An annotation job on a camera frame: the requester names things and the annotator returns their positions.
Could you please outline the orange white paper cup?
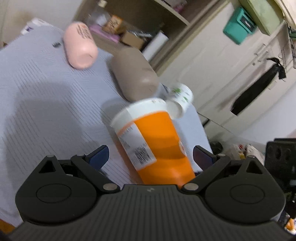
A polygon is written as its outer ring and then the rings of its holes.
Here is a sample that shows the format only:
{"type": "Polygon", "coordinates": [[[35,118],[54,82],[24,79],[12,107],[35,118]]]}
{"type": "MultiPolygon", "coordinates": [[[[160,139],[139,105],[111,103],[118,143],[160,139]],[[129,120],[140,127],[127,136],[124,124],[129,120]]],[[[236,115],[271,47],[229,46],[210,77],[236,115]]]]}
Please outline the orange white paper cup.
{"type": "Polygon", "coordinates": [[[164,100],[132,103],[110,125],[145,185],[181,187],[195,178],[164,100]]]}

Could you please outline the small white paper cup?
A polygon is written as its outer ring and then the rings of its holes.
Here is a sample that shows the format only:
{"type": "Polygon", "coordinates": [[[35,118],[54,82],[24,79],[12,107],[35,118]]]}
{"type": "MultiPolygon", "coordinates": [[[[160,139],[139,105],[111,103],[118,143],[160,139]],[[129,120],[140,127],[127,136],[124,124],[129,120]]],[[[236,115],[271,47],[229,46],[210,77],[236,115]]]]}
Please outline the small white paper cup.
{"type": "Polygon", "coordinates": [[[193,102],[194,95],[192,90],[187,85],[179,82],[170,87],[162,84],[162,87],[170,118],[172,120],[181,118],[193,102]]]}

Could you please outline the taupe tumbler cup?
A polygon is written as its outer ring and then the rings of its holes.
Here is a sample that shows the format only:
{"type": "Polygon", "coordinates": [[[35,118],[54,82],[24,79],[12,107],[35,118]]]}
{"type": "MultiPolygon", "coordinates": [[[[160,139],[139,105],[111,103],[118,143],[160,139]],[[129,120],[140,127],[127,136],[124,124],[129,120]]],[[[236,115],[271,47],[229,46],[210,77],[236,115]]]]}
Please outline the taupe tumbler cup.
{"type": "Polygon", "coordinates": [[[143,54],[136,48],[119,50],[111,59],[111,71],[118,86],[130,102],[154,96],[159,88],[159,79],[143,54]]]}

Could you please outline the pink tumbler cup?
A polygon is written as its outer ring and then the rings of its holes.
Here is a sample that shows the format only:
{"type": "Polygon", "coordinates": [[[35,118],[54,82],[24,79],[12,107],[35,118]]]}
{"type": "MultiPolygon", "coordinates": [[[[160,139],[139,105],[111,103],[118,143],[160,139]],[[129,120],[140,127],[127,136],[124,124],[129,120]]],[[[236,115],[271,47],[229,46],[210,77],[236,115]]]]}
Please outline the pink tumbler cup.
{"type": "Polygon", "coordinates": [[[97,59],[98,47],[83,22],[71,23],[63,35],[64,49],[69,64],[78,70],[91,67],[97,59]]]}

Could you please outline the light grey table cloth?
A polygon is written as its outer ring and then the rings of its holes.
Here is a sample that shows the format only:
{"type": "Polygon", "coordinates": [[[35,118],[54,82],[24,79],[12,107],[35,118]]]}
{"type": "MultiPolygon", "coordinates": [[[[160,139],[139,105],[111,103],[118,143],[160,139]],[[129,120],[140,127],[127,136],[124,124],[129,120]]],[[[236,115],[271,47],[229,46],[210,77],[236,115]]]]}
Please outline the light grey table cloth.
{"type": "MultiPolygon", "coordinates": [[[[115,85],[112,56],[102,53],[90,68],[76,70],[62,41],[61,31],[44,26],[1,51],[1,219],[14,226],[22,223],[16,193],[48,155],[68,160],[106,145],[109,160],[101,172],[120,189],[143,184],[110,125],[132,104],[115,85]]],[[[200,172],[193,149],[211,148],[196,109],[191,104],[172,121],[194,173],[200,172]]]]}

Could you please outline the black ribbon bow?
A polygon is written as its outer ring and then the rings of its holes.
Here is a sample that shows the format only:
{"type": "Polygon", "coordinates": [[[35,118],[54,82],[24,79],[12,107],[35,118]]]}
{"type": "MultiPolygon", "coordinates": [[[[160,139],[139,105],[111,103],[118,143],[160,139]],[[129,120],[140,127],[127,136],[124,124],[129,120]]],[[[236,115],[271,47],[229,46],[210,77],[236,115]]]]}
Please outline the black ribbon bow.
{"type": "Polygon", "coordinates": [[[272,57],[267,60],[273,61],[274,64],[265,72],[253,85],[243,92],[232,105],[231,112],[234,115],[240,114],[248,105],[251,104],[273,81],[278,74],[279,79],[286,78],[285,68],[278,58],[272,57]]]}

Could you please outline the light wood wardrobe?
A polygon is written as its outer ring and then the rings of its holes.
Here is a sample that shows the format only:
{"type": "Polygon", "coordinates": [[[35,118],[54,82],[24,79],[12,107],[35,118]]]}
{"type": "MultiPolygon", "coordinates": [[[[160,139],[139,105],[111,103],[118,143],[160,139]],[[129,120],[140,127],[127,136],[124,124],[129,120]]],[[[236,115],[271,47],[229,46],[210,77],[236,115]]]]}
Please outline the light wood wardrobe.
{"type": "Polygon", "coordinates": [[[295,83],[285,22],[271,36],[256,31],[239,45],[223,33],[238,5],[238,1],[217,3],[195,25],[161,75],[165,85],[180,82],[192,90],[193,105],[211,141],[225,141],[245,131],[295,83]],[[235,100],[271,68],[273,57],[285,68],[286,78],[275,77],[259,97],[234,115],[235,100]]]}

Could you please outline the teal fabric pouch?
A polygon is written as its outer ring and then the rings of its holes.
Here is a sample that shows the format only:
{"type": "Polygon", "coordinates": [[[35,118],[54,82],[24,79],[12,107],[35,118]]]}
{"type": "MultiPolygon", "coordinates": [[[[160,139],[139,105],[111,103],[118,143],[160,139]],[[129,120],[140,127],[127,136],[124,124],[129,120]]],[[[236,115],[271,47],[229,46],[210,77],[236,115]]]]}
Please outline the teal fabric pouch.
{"type": "Polygon", "coordinates": [[[245,38],[255,32],[256,28],[257,25],[252,17],[243,7],[240,6],[234,11],[233,15],[223,29],[223,33],[235,44],[240,45],[245,38]]]}

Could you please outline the pink flat box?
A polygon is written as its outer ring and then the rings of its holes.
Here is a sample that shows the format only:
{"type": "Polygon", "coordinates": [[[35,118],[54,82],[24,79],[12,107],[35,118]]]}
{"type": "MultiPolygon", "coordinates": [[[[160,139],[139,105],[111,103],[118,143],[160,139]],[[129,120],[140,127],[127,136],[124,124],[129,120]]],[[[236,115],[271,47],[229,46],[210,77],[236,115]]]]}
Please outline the pink flat box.
{"type": "Polygon", "coordinates": [[[112,42],[118,43],[120,36],[116,34],[110,34],[102,30],[102,27],[100,25],[91,25],[89,27],[90,31],[94,32],[95,34],[98,34],[101,37],[106,38],[107,40],[110,40],[112,42]]]}

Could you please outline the white tissue pack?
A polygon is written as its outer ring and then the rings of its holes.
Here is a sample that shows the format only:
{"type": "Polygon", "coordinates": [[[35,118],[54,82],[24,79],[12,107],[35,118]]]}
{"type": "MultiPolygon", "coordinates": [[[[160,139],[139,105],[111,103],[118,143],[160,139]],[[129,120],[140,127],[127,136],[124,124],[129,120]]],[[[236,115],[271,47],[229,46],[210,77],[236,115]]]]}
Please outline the white tissue pack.
{"type": "Polygon", "coordinates": [[[39,18],[33,18],[26,23],[25,27],[21,30],[21,34],[25,35],[37,27],[50,26],[50,25],[51,25],[50,23],[47,23],[46,21],[43,21],[39,18]]]}

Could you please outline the white paper towel roll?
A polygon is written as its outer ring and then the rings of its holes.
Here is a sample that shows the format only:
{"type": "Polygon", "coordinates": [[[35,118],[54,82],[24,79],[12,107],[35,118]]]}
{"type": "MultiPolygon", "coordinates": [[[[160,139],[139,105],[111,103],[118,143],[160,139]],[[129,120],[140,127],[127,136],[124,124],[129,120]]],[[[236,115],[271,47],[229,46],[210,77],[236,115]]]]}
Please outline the white paper towel roll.
{"type": "Polygon", "coordinates": [[[152,58],[162,49],[169,38],[162,32],[159,31],[157,35],[148,43],[148,45],[142,51],[143,56],[149,62],[152,58]]]}

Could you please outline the orange patterned small box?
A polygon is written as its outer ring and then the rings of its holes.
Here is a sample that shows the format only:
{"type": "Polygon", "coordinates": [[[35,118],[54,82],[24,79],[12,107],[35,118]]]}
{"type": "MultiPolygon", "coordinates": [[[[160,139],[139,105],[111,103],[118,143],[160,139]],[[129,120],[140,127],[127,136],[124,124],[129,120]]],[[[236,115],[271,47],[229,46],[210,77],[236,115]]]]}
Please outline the orange patterned small box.
{"type": "Polygon", "coordinates": [[[120,28],[122,22],[123,20],[120,17],[112,15],[107,23],[103,26],[102,30],[109,34],[115,34],[120,28]]]}

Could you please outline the green fabric bag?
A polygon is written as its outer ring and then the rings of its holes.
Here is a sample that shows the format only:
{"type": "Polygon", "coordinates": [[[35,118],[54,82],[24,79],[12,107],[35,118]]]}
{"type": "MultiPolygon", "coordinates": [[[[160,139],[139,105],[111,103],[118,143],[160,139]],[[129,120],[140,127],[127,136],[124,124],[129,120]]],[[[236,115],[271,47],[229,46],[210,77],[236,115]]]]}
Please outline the green fabric bag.
{"type": "Polygon", "coordinates": [[[283,13],[275,1],[240,0],[263,34],[271,36],[283,22],[283,13]]]}

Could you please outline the clear bottle beige cap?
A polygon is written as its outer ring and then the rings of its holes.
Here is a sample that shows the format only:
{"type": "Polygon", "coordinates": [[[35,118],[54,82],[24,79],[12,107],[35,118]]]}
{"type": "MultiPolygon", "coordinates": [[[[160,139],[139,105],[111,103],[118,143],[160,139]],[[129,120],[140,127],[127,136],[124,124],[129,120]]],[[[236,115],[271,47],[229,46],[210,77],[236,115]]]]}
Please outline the clear bottle beige cap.
{"type": "Polygon", "coordinates": [[[100,0],[98,1],[94,11],[88,19],[88,25],[99,25],[100,27],[105,26],[105,24],[110,20],[111,15],[105,9],[107,6],[107,1],[100,0]]]}

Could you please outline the wooden bookshelf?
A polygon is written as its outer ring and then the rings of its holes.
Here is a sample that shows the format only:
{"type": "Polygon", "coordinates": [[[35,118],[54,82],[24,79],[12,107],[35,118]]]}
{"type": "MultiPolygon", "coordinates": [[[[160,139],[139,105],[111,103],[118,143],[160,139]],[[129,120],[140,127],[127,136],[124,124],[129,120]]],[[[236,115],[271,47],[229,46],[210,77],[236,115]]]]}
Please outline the wooden bookshelf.
{"type": "Polygon", "coordinates": [[[108,1],[106,10],[123,19],[129,27],[151,33],[164,32],[169,40],[149,62],[157,75],[161,75],[228,3],[188,1],[178,13],[166,1],[108,1]]]}

